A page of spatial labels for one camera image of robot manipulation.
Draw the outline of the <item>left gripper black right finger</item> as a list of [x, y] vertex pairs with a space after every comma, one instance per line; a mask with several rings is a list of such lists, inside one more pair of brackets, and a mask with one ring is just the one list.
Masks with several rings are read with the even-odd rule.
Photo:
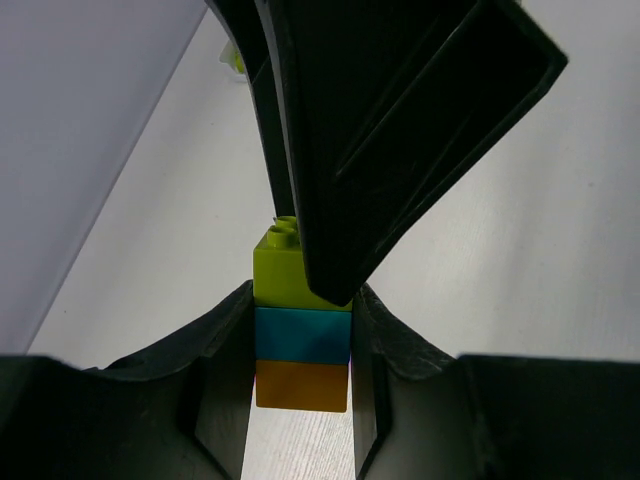
[[639, 367], [451, 357], [363, 287], [353, 304], [360, 479], [635, 479]]

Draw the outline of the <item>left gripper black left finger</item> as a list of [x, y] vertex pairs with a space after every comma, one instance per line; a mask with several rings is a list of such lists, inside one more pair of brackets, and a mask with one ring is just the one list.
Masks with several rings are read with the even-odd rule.
[[237, 479], [255, 375], [245, 282], [208, 313], [106, 368], [1, 359], [5, 479]]

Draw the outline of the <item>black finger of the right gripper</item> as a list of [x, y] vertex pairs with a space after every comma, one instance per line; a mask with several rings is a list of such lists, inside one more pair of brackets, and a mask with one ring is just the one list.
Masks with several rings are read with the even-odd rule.
[[516, 1], [213, 1], [248, 77], [275, 210], [346, 304], [568, 59]]

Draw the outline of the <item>blue yellow lego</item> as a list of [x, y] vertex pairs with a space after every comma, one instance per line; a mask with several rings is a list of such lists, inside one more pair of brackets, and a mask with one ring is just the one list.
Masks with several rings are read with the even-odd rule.
[[352, 305], [307, 284], [294, 216], [279, 216], [253, 251], [256, 405], [344, 413]]

